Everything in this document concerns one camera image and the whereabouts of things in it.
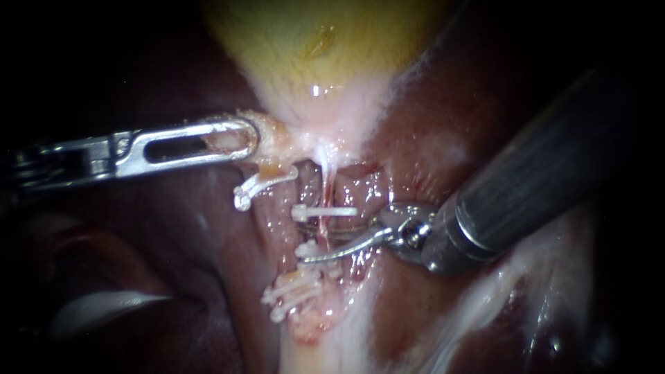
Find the left arm instrument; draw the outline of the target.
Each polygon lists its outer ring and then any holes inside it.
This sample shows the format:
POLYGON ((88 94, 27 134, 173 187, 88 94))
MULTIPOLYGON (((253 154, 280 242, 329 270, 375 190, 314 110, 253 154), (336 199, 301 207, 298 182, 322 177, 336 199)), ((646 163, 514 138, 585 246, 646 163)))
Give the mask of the left arm instrument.
POLYGON ((134 132, 116 132, 13 150, 10 186, 19 193, 45 193, 111 178, 133 138, 134 132))

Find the right arm instrument jaw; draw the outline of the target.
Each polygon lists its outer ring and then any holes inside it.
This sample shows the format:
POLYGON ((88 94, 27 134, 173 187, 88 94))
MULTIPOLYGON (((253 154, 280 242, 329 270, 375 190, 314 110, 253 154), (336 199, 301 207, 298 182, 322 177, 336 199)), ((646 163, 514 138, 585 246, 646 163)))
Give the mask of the right arm instrument jaw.
POLYGON ((312 225, 311 236, 313 238, 322 237, 328 241, 351 241, 362 234, 381 229, 383 229, 383 225, 376 222, 350 228, 333 227, 326 229, 324 232, 318 225, 312 225))
POLYGON ((317 256, 300 256, 299 262, 305 264, 328 262, 347 257, 363 249, 384 244, 391 239, 391 228, 382 224, 370 226, 364 233, 346 243, 344 246, 317 256))

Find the right arm instrument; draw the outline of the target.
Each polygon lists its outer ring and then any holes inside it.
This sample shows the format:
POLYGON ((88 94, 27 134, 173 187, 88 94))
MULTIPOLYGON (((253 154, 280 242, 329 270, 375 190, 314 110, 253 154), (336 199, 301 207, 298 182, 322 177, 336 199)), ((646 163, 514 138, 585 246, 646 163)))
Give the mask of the right arm instrument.
POLYGON ((453 194, 440 207, 394 202, 380 210, 378 222, 390 229, 385 246, 399 259, 433 274, 461 274, 502 257, 471 235, 460 199, 453 194))

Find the left arm instrument jaw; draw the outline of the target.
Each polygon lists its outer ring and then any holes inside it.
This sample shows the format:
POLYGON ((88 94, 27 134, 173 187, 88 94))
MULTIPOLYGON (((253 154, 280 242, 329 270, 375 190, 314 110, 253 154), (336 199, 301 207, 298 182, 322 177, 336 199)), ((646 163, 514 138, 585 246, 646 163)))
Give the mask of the left arm instrument jaw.
POLYGON ((115 178, 239 161, 253 155, 259 143, 258 128, 250 120, 239 116, 216 116, 161 130, 141 130, 133 137, 127 154, 116 161, 115 178), (222 147, 161 158, 149 157, 146 153, 146 150, 155 144, 201 139, 203 136, 221 140, 222 147))

